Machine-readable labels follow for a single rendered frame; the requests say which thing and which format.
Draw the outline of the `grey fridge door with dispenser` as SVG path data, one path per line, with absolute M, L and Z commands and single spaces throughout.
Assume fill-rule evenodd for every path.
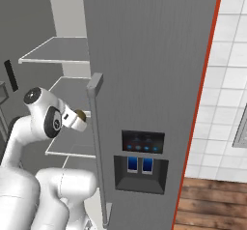
M 171 230 L 216 0 L 84 0 L 107 230 Z M 130 130 L 164 135 L 153 172 L 127 171 Z

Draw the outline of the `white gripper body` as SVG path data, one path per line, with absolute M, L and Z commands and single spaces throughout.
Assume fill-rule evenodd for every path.
M 83 121 L 80 119 L 77 114 L 74 122 L 70 126 L 72 129 L 78 130 L 78 131 L 84 131 L 87 127 L 86 121 Z

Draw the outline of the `grey framed wall panel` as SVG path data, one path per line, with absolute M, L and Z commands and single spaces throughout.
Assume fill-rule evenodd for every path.
M 232 147 L 247 149 L 247 104 L 245 105 L 240 123 L 238 125 Z

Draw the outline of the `glass fridge shelf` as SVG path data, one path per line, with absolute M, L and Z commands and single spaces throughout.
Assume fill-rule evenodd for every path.
M 89 78 L 61 76 L 49 89 L 56 97 L 66 102 L 71 109 L 83 110 L 87 117 L 91 116 L 87 85 Z
M 92 126 L 83 132 L 62 128 L 59 135 L 51 141 L 47 155 L 94 158 L 96 156 Z
M 18 63 L 85 64 L 90 61 L 84 37 L 52 37 L 18 59 Z

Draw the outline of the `grey open fridge interior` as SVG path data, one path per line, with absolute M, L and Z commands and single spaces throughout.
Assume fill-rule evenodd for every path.
M 86 35 L 83 0 L 0 0 L 0 80 L 4 62 L 12 62 L 18 90 L 3 105 L 6 120 L 26 115 L 23 96 L 41 86 L 50 89 L 62 75 L 82 76 L 90 67 L 73 64 L 23 63 L 18 59 L 52 37 Z

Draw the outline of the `black bar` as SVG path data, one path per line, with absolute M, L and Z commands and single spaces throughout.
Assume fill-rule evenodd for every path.
M 11 61 L 10 60 L 5 61 L 4 66 L 5 66 L 8 78 L 10 80 L 12 90 L 13 92 L 16 92 L 18 90 L 18 85 L 17 85 L 17 81 L 14 75 L 14 70 L 13 70 Z

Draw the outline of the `grey bracket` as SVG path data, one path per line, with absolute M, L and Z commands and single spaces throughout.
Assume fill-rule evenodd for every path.
M 4 81 L 0 81 L 0 132 L 4 140 L 7 140 L 8 126 L 4 117 L 2 105 L 8 98 L 9 94 L 6 88 L 6 83 Z

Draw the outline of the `brown potato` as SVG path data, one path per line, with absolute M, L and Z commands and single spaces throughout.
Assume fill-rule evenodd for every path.
M 86 114 L 85 114 L 84 111 L 82 111 L 82 110 L 80 110 L 80 109 L 76 109 L 76 110 L 75 110 L 75 113 L 77 114 L 77 116 L 78 116 L 80 119 L 82 119 L 83 121 L 86 121 L 87 116 L 86 116 Z

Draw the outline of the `red cabinet side panel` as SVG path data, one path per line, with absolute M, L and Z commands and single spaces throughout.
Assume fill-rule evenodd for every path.
M 215 2 L 213 17 L 212 17 L 212 22 L 211 22 L 211 27 L 210 27 L 209 37 L 208 37 L 208 42 L 207 42 L 207 46 L 206 46 L 206 55 L 205 55 L 205 60 L 204 60 L 204 66 L 203 66 L 201 80 L 200 80 L 200 84 L 199 84 L 199 90 L 198 90 L 198 94 L 197 94 L 197 100 L 196 100 L 196 104 L 195 104 L 195 111 L 194 111 L 194 115 L 193 115 L 193 121 L 191 124 L 189 140 L 187 142 L 185 158 L 184 158 L 183 168 L 182 168 L 182 172 L 181 172 L 181 178 L 180 178 L 180 182 L 179 182 L 178 198 L 177 198 L 177 203 L 176 203 L 176 207 L 174 210 L 174 217 L 173 217 L 171 230 L 174 230 L 175 224 L 176 224 L 176 217 L 178 214 L 178 204 L 179 204 L 179 200 L 180 200 L 180 196 L 181 196 L 183 180 L 184 180 L 187 162 L 188 162 L 188 158 L 189 158 L 189 153 L 190 153 L 191 143 L 192 143 L 192 139 L 193 139 L 193 135 L 194 135 L 194 130 L 195 130 L 195 126 L 196 126 L 196 120 L 197 120 L 197 116 L 198 116 L 198 112 L 199 112 L 199 106 L 200 106 L 203 87 L 204 87 L 205 78 L 206 78 L 206 69 L 207 69 L 209 55 L 210 55 L 210 51 L 211 51 L 211 47 L 212 47 L 212 40 L 213 40 L 216 22 L 217 22 L 217 18 L 218 18 L 218 13 L 219 13 L 219 9 L 220 9 L 220 3 L 221 3 L 221 0 L 216 0 L 216 2 Z

